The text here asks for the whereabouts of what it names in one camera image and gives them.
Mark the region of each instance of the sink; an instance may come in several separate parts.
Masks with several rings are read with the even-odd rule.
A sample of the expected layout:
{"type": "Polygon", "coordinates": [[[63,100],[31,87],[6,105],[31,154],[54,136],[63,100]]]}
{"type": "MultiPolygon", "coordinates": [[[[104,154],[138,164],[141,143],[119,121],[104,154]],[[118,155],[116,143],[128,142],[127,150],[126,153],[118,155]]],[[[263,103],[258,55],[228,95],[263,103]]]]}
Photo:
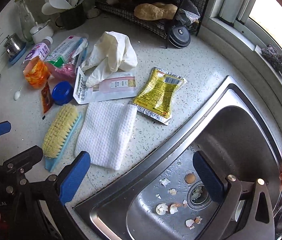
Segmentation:
{"type": "Polygon", "coordinates": [[[260,112],[228,76],[167,141],[125,175],[77,205],[75,211],[103,239],[193,240],[219,208],[193,167],[197,150],[204,151],[225,174],[251,182],[262,178],[272,208],[277,208],[282,155],[260,112]],[[189,173],[196,176],[192,184],[185,182],[189,173]],[[170,183],[164,186],[161,179],[170,183]],[[201,196],[193,198],[198,188],[201,196]],[[170,194],[170,189],[176,189],[177,194],[170,194]],[[174,214],[156,213],[158,204],[169,206],[184,200],[188,205],[180,206],[174,214]],[[201,223],[190,230],[185,221],[197,216],[202,218],[201,223]]]}

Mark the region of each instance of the drain strainer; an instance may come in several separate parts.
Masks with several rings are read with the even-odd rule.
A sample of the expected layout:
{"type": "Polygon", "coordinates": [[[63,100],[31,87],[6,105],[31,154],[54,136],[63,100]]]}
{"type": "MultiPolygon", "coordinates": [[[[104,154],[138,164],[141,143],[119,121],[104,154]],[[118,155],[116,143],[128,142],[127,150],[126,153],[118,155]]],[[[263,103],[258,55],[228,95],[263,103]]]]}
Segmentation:
{"type": "Polygon", "coordinates": [[[195,210],[207,207],[211,201],[211,197],[201,181],[191,187],[187,196],[189,207],[195,210]]]}

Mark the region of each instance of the bottle with purple label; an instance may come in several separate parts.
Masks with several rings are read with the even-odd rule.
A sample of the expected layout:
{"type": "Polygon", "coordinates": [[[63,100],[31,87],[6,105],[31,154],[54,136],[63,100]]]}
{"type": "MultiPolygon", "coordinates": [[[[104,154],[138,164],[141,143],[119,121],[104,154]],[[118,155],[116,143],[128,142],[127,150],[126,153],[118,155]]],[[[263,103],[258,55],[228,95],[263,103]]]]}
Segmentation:
{"type": "Polygon", "coordinates": [[[39,58],[44,61],[44,59],[50,52],[52,42],[53,40],[51,37],[45,37],[40,43],[36,44],[25,57],[23,63],[21,64],[21,68],[25,69],[29,61],[35,58],[36,56],[39,56],[39,58]]]}

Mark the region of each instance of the yellow foil package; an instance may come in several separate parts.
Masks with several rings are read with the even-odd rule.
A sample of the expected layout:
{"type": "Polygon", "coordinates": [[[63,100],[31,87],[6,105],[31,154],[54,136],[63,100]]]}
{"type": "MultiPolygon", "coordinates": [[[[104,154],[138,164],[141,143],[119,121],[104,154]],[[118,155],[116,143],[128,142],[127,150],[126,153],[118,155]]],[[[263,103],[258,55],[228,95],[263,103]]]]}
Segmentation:
{"type": "Polygon", "coordinates": [[[139,112],[168,125],[172,118],[173,95],[185,83],[185,78],[154,67],[148,83],[132,103],[137,106],[139,112]]]}

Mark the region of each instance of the brush bristles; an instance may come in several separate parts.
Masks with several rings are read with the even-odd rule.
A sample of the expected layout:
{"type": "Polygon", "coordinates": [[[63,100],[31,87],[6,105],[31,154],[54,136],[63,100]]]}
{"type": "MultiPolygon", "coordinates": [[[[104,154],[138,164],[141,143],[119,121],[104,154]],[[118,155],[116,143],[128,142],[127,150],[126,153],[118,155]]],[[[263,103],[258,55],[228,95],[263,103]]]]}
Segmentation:
{"type": "Polygon", "coordinates": [[[78,117],[79,113],[75,106],[71,104],[62,106],[44,138],[42,150],[47,158],[58,157],[78,117]]]}

